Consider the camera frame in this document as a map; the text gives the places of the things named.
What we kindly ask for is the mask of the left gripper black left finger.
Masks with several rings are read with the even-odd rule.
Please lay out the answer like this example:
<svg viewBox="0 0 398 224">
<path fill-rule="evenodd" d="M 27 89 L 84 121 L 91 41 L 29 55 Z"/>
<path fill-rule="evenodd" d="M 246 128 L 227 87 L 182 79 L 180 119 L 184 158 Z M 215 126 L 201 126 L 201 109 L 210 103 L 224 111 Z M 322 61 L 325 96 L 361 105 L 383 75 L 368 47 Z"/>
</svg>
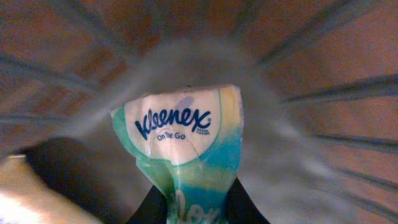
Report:
<svg viewBox="0 0 398 224">
<path fill-rule="evenodd" d="M 166 224 L 167 200 L 161 191 L 152 186 L 144 200 L 125 224 Z"/>
</svg>

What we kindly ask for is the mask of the green Kleenex tissue pack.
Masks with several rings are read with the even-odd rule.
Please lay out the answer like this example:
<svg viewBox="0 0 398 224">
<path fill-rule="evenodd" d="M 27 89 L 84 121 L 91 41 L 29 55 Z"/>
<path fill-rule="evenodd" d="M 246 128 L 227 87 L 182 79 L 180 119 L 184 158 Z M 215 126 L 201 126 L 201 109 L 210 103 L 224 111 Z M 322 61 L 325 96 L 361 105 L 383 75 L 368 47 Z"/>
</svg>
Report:
<svg viewBox="0 0 398 224">
<path fill-rule="evenodd" d="M 147 95 L 111 112 L 121 144 L 166 198 L 168 223 L 228 221 L 243 118 L 235 85 Z"/>
</svg>

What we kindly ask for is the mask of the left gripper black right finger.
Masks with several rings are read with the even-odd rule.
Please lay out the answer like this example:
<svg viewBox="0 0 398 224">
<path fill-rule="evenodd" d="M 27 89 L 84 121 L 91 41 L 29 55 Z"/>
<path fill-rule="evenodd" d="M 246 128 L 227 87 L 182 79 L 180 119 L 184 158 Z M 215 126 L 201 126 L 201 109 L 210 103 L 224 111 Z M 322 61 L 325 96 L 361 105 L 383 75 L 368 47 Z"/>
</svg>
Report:
<svg viewBox="0 0 398 224">
<path fill-rule="evenodd" d="M 226 197 L 229 224 L 270 224 L 236 178 Z"/>
</svg>

